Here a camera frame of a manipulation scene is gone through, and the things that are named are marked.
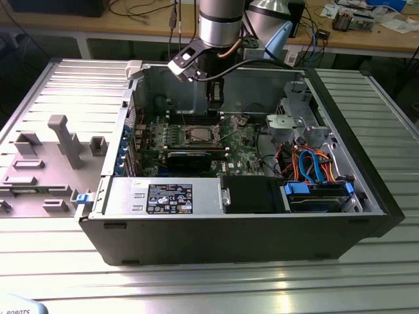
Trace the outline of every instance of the workbench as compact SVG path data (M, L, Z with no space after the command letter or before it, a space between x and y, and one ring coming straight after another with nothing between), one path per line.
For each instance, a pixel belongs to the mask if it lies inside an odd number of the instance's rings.
M125 67L125 61L63 60L61 66L48 64L0 131L1 176L16 154L12 143L22 130L45 134L42 140L53 140L43 127L51 114L66 114L72 124L70 131L81 141L93 135L110 136L100 126L112 127L110 122L115 121L118 103L122 101L118 91L128 85ZM95 73L97 82L85 83L82 89L71 83L68 87L65 76L69 73L75 83ZM109 73L114 80L104 82ZM362 90L373 88L356 78L361 76L356 71L345 71L338 78L335 70L324 73L331 77L326 83L330 87L347 84L346 90L335 94L342 96L340 99L350 95L351 87L360 89L360 83ZM57 101L54 96L58 95L69 97ZM77 95L82 96L82 103L69 106L71 98ZM92 103L89 95L100 97L101 102ZM391 113L397 113L395 103L390 98L383 101L392 109L385 109L384 103L348 103L340 108L357 134L404 132ZM368 111L366 107L371 106L377 109ZM405 116L403 123L409 126ZM406 153L401 151L406 156L400 157L394 146L403 141L392 141L392 137L384 135L381 139L382 144L375 142L374 137L364 138L374 145L369 154L388 146L379 159L400 161L383 179L390 184L406 219L382 238L364 239L339 260L115 267L105 264L74 218L7 218L3 214L0 287L44 303L50 314L417 313L419 166L412 158L419 156L419 150L414 148L417 142L413 137L402 137L411 148Z
M129 7L144 0L126 0ZM346 33L333 31L332 19L322 18L318 15L321 7L327 0L307 0L308 10L319 28L330 31L331 35L325 52L334 54L355 54L364 56L384 56L395 58L411 58L419 44L419 33L409 32L399 34L395 31L376 24L371 33L362 31L348 31ZM169 5L170 0L159 0L153 5L146 6L144 11L153 10ZM92 59L88 39L114 39L125 41L146 41L166 43L169 39L168 26L170 8L158 10L149 15L147 24L138 22L126 16L117 16L109 10L101 18L86 18L82 16L63 16L53 14L15 13L8 5L9 12L15 20L30 34L50 35L59 37L72 37L76 39L81 57ZM182 4L182 43L188 43L194 32L193 5ZM119 1L113 10L126 14L124 1ZM404 14L419 14L419 8L405 7ZM0 26L3 33L21 32L0 10ZM295 38L287 41L284 50L287 50L287 59L294 58L298 52L306 50L310 45L310 38L303 27L300 27Z

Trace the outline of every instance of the white clip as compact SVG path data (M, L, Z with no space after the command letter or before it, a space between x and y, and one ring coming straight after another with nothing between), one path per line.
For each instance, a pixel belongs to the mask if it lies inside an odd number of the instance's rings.
M125 67L125 75L127 80L136 79L142 70L143 62L141 60L130 60Z

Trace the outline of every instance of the slotted aluminum surface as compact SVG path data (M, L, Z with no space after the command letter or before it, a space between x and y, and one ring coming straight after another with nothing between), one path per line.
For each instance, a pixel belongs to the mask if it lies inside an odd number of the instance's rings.
M52 314L417 313L417 196L396 198L407 216L400 226L339 260L317 262L112 267L71 218L1 219L0 287L42 301Z
M418 130L373 78L359 71L317 73L400 208L418 222Z
M109 142L128 87L126 64L68 59L50 63L22 101L21 113L11 118L15 121L0 144L0 177L17 153L13 142L21 132L35 132L42 142L58 141L47 126L52 114L65 114L68 130L80 142L90 142L92 136L104 136Z

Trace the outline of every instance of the motherboard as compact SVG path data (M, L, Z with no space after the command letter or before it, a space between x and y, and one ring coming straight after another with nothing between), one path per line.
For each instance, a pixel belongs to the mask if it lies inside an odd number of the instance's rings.
M243 114L211 118L171 114L136 126L136 168L142 177L263 175L255 148L259 123Z

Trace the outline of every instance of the connector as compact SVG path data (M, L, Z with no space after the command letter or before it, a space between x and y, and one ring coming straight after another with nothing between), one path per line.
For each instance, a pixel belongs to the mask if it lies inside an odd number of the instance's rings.
M169 20L169 27L171 30L176 28L177 23L177 12L176 12L176 6L173 6L172 13L170 14L170 20Z

